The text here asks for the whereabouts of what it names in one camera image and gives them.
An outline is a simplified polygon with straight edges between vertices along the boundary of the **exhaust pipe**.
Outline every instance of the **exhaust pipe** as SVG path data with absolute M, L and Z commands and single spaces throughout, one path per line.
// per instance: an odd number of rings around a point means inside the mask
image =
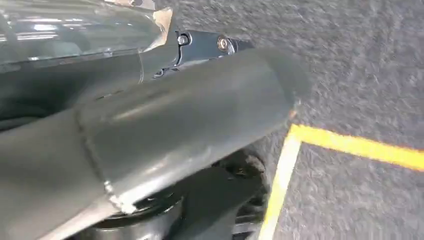
M 277 129 L 307 84 L 252 49 L 1 133 L 0 238 L 63 239 L 135 211 Z

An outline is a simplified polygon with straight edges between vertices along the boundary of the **bolt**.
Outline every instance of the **bolt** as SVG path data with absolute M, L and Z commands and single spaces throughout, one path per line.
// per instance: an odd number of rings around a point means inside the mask
M 178 44 L 180 46 L 187 45 L 190 42 L 189 37 L 186 36 L 186 35 L 178 36 L 178 38 L 176 40 L 178 41 Z
M 218 48 L 219 50 L 223 51 L 223 52 L 227 52 L 228 51 L 228 40 L 223 37 L 223 36 L 219 36 L 218 37 Z

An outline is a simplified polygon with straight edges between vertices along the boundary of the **yellow stripe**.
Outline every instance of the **yellow stripe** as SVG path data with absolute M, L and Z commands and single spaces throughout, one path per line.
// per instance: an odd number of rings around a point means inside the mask
M 308 144 L 424 171 L 424 151 L 340 135 L 310 126 L 292 125 L 291 128 L 302 142 Z
M 272 192 L 269 196 L 268 208 L 265 213 L 258 240 L 273 239 L 300 147 L 301 141 L 296 137 L 291 128 L 284 140 L 284 145 L 282 146 L 281 154 L 278 159 L 274 182 L 272 184 Z
M 340 135 L 310 126 L 292 125 L 284 140 L 278 159 L 272 192 L 265 219 L 260 229 L 259 240 L 273 239 L 302 142 L 424 171 L 424 151 L 391 146 L 362 137 Z

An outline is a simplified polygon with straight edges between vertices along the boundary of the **metal bracket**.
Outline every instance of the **metal bracket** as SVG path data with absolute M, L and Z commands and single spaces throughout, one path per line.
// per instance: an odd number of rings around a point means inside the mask
M 249 41 L 228 38 L 215 32 L 195 30 L 179 33 L 178 44 L 177 68 L 233 55 L 254 47 Z

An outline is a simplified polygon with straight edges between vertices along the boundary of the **floor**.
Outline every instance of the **floor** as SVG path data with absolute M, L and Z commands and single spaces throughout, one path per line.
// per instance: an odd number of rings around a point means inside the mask
M 156 2 L 185 28 L 291 52 L 313 82 L 295 123 L 424 150 L 423 0 Z M 286 133 L 255 144 L 271 175 Z M 424 173 L 304 144 L 274 238 L 424 239 Z

